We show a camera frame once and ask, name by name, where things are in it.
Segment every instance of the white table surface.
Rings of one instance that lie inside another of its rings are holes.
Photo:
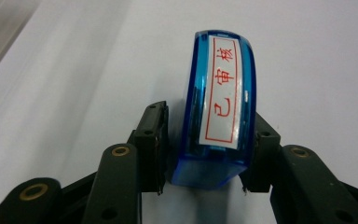
[[[257,112],[358,188],[358,1],[42,1],[0,62],[0,202],[38,176],[66,186],[183,96],[194,34],[252,44]],[[274,223],[268,194],[168,184],[144,223]]]

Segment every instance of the red border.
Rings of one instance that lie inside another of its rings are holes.
[[[234,127],[235,127],[235,116],[236,116],[236,110],[237,110],[237,80],[238,80],[238,57],[237,57],[237,47],[235,45],[235,41],[234,40],[227,40],[224,38],[218,38],[221,40],[226,40],[226,41],[232,41],[234,44],[234,51],[235,51],[235,78],[236,78],[236,82],[235,82],[235,103],[234,103],[234,116],[232,119],[232,129],[231,129],[231,139],[230,140],[224,140],[224,139],[216,139],[216,138],[210,138],[208,137],[208,132],[209,132],[209,121],[210,121],[210,117],[211,117],[211,104],[212,104],[212,96],[213,96],[213,80],[214,80],[214,58],[215,58],[215,39],[217,37],[213,38],[213,70],[212,70],[212,87],[211,87],[211,94],[209,97],[209,111],[208,111],[208,120],[206,123],[206,132],[205,132],[205,139],[210,140],[210,141],[216,141],[216,142],[225,142],[225,143],[232,143],[233,141],[233,135],[234,135]]]

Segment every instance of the white label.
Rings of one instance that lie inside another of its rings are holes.
[[[237,149],[241,96],[242,57],[239,41],[209,36],[200,144]]]

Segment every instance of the transparent blue plastic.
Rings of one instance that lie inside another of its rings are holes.
[[[242,65],[241,116],[236,148],[200,144],[209,62],[209,36],[239,41]],[[182,127],[173,142],[178,143],[171,181],[175,185],[218,189],[230,178],[246,170],[254,151],[255,135],[255,60],[249,42],[226,31],[197,32]]]

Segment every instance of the white background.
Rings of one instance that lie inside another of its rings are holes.
[[[37,176],[66,186],[127,140],[147,105],[183,96],[194,34],[254,50],[257,111],[358,188],[358,1],[42,1],[0,62],[0,202]],[[168,185],[144,223],[274,223],[267,194]]]

